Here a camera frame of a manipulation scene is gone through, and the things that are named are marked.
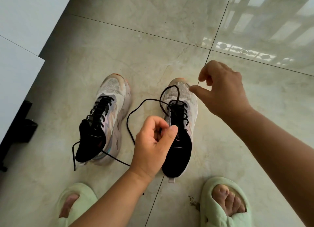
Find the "running shoe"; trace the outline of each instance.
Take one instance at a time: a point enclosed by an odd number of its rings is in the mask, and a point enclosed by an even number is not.
[[[190,85],[184,78],[172,80],[164,92],[164,119],[169,126],[178,126],[178,134],[173,141],[162,166],[169,182],[179,177],[186,169],[192,152],[193,130],[198,113],[197,97],[189,91]]]
[[[90,114],[79,126],[81,139],[77,142],[79,148],[75,160],[80,165],[89,161],[106,165],[112,158],[116,159],[121,147],[121,122],[130,106],[131,92],[127,81],[119,74],[109,75],[97,91]]]

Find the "green slipper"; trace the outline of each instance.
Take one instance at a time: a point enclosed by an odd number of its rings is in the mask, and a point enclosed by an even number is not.
[[[245,206],[245,213],[236,213],[228,217],[222,207],[212,198],[215,186],[226,185],[238,196]],[[204,185],[201,195],[201,227],[251,227],[252,213],[249,201],[242,189],[233,181],[224,177],[210,178]]]
[[[79,198],[74,202],[68,218],[61,217],[59,214],[62,210],[65,200],[71,194],[78,194]],[[98,200],[93,190],[83,184],[83,183],[74,183],[73,185],[67,187],[62,194],[60,195],[57,202],[57,213],[58,213],[58,227],[68,227],[72,224],[77,218],[79,218],[85,211],[87,211],[95,202]]]

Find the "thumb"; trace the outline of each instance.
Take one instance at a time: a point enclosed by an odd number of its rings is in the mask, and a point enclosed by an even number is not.
[[[197,85],[190,86],[190,92],[194,93],[202,102],[208,100],[211,96],[210,91]]]
[[[171,125],[166,130],[166,132],[164,133],[162,138],[159,140],[159,142],[157,143],[157,145],[156,145],[157,148],[163,149],[163,150],[168,152],[168,150],[170,149],[170,146],[172,145],[173,141],[175,140],[177,133],[178,133],[178,126]]]

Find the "forearm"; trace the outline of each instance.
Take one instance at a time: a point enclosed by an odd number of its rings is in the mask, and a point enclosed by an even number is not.
[[[312,225],[314,150],[255,110],[226,119],[296,211]]]
[[[127,171],[120,179],[71,227],[123,227],[133,213],[139,197],[149,182]]]

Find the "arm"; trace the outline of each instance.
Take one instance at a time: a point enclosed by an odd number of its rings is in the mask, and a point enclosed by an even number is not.
[[[136,135],[128,171],[71,227],[126,226],[139,197],[163,165],[177,132],[177,126],[169,127],[162,118],[148,117]]]
[[[224,63],[210,61],[199,81],[206,80],[212,90],[190,90],[243,140],[303,223],[312,226],[314,150],[254,110],[241,79]]]

